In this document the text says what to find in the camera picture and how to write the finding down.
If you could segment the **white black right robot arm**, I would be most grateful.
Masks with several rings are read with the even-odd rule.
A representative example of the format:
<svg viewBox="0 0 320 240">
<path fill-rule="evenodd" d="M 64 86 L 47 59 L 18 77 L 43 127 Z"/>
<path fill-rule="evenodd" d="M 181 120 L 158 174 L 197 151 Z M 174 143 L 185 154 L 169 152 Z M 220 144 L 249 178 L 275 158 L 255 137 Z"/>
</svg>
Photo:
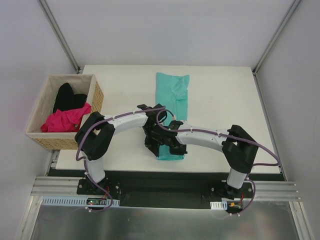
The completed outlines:
<svg viewBox="0 0 320 240">
<path fill-rule="evenodd" d="M 220 196 L 233 200 L 243 191 L 243 183 L 251 173 L 258 152 L 256 141 L 239 125 L 227 130 L 192 128 L 187 122 L 173 120 L 169 126 L 154 124 L 147 134 L 149 149 L 158 156 L 160 146 L 168 146 L 169 153 L 186 155 L 187 146 L 195 145 L 221 152 L 230 167 L 227 180 L 215 190 Z"/>
</svg>

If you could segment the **teal t shirt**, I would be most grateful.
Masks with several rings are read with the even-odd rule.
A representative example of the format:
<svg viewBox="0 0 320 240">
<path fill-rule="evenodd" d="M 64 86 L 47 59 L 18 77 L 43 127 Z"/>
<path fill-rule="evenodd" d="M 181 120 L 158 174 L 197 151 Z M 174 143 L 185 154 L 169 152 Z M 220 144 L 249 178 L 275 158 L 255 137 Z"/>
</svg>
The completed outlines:
<svg viewBox="0 0 320 240">
<path fill-rule="evenodd" d="M 156 73 L 155 102 L 166 106 L 178 120 L 188 119 L 190 76 Z"/>
</svg>

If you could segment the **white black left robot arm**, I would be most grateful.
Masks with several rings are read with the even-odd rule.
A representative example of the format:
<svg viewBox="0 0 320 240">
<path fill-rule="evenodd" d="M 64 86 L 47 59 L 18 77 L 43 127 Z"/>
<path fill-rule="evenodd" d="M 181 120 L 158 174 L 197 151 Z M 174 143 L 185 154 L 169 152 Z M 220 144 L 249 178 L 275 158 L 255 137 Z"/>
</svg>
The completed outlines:
<svg viewBox="0 0 320 240">
<path fill-rule="evenodd" d="M 103 156 L 113 136 L 118 133 L 132 128 L 142 128 L 145 147 L 158 157 L 162 142 L 152 134 L 157 126 L 156 120 L 167 118 L 164 109 L 161 104 L 154 107 L 140 104 L 131 112 L 113 117 L 104 116 L 97 111 L 91 113 L 74 138 L 78 146 L 75 160 L 82 160 L 85 169 L 85 182 L 80 184 L 80 190 L 88 190 L 94 195 L 108 193 Z"/>
</svg>

